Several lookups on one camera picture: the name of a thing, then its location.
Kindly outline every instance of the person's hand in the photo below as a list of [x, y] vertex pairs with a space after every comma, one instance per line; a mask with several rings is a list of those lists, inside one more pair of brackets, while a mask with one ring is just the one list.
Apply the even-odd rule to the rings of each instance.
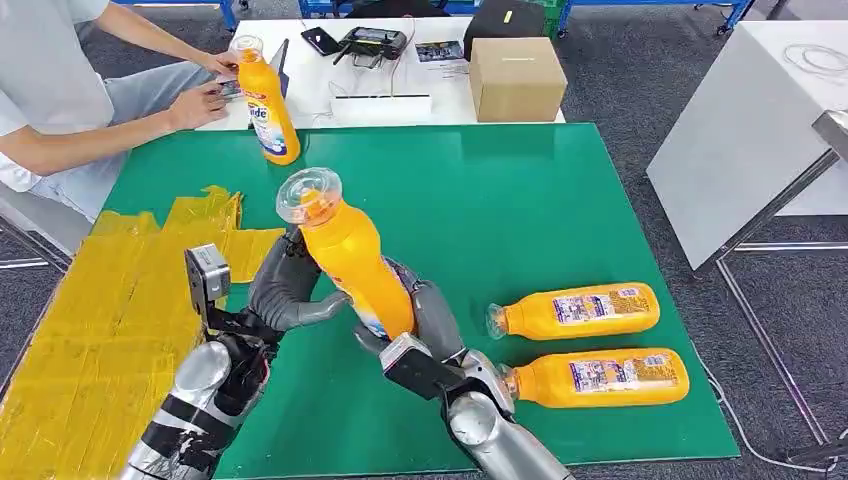
[[227, 116], [221, 85], [208, 82], [181, 93], [168, 108], [173, 130], [189, 130]]
[[265, 325], [285, 332], [334, 317], [350, 302], [336, 291], [320, 302], [310, 302], [321, 269], [306, 249], [303, 234], [293, 228], [277, 239], [248, 292], [247, 309]]
[[217, 55], [204, 53], [197, 63], [210, 73], [233, 78], [238, 75], [238, 58], [236, 58], [234, 52], [229, 50]]

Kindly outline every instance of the yellow plastic sheet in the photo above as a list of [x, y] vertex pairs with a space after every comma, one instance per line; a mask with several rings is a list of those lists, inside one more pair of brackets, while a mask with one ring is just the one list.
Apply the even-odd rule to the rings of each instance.
[[160, 230], [104, 212], [83, 242], [0, 405], [0, 478], [107, 479], [197, 344], [183, 251], [215, 243], [249, 282], [282, 234], [237, 230], [241, 195], [180, 197]]

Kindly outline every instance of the green cutting mat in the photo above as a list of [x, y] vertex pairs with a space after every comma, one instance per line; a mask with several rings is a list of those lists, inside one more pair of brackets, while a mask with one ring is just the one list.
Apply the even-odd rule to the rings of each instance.
[[[137, 148], [107, 209], [152, 210], [216, 184], [241, 191], [243, 228], [277, 227], [278, 186], [330, 167], [346, 200], [380, 230], [383, 252], [434, 280], [467, 344], [522, 365], [555, 352], [670, 347], [689, 370], [672, 405], [549, 410], [519, 402], [517, 419], [565, 463], [739, 454], [665, 282], [594, 125], [360, 128], [301, 132], [293, 166], [266, 162], [252, 132], [180, 133]], [[647, 332], [571, 341], [491, 341], [490, 302], [623, 281], [651, 285], [660, 322]], [[316, 298], [330, 290], [322, 279]], [[230, 308], [244, 304], [237, 288]], [[259, 406], [222, 459], [220, 478], [435, 472], [472, 468], [450, 442], [439, 405], [381, 376], [351, 335], [351, 310], [285, 337]]]

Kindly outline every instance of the white shirt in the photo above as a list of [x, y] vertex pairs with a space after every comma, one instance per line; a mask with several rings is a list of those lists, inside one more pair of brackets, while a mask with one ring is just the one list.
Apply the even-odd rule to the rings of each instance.
[[[74, 24], [109, 0], [0, 0], [0, 136], [30, 125], [44, 134], [102, 128], [114, 110], [83, 54]], [[0, 181], [24, 192], [41, 177], [0, 153]]]

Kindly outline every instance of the gray floor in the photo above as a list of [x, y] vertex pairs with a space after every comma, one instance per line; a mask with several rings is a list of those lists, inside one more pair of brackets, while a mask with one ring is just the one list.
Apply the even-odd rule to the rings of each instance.
[[[253, 9], [242, 18], [299, 15], [296, 4], [289, 0], [253, 3]], [[760, 0], [752, 18], [762, 17], [773, 3]], [[828, 2], [832, 8], [823, 1], [811, 9], [806, 7], [814, 3], [804, 0], [803, 5], [790, 5], [786, 18], [843, 18], [848, 13], [844, 2]], [[569, 36], [557, 44], [569, 79], [563, 108], [569, 121], [598, 125], [692, 339], [724, 384], [751, 442], [761, 453], [779, 458], [813, 439], [718, 273], [692, 277], [644, 175], [723, 45], [723, 39], [712, 35], [722, 20], [720, 12], [712, 6], [697, 12], [689, 6], [575, 8]], [[145, 14], [201, 48], [217, 51], [227, 45], [215, 11], [149, 9]], [[98, 31], [87, 36], [84, 48], [104, 76], [126, 75], [171, 61]], [[848, 222], [783, 220], [769, 225], [760, 237], [845, 240]], [[14, 250], [0, 234], [0, 259], [20, 253]], [[781, 345], [826, 431], [837, 435], [848, 427], [848, 366], [844, 361], [848, 258], [737, 255], [729, 263]], [[0, 377], [8, 372], [57, 279], [46, 268], [0, 272], [0, 328], [6, 332], [0, 338]], [[662, 435], [661, 425], [657, 434]], [[845, 465], [828, 478], [848, 478]], [[767, 465], [747, 452], [732, 460], [580, 466], [574, 472], [579, 479], [823, 478]]]

